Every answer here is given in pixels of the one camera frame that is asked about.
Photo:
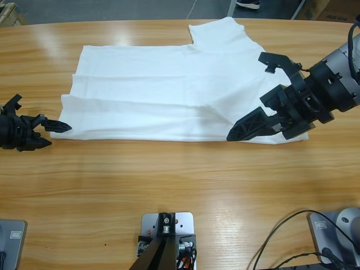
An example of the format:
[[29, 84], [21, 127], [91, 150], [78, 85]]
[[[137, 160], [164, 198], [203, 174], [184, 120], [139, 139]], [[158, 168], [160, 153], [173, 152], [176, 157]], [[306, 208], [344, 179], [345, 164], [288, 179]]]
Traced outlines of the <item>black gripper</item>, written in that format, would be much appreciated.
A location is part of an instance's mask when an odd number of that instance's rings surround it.
[[40, 124], [48, 132], [64, 133], [72, 130], [70, 125], [58, 120], [49, 120], [42, 114], [36, 117], [1, 114], [1, 148], [34, 151], [50, 146], [51, 141], [33, 131]]
[[313, 129], [316, 120], [323, 124], [332, 121], [334, 110], [345, 112], [356, 107], [356, 73], [347, 60], [336, 65], [322, 60], [309, 69], [306, 78], [292, 61], [278, 67], [291, 84], [278, 85], [260, 98], [276, 114], [268, 116], [257, 107], [234, 124], [227, 141], [248, 141], [280, 132], [289, 140]]

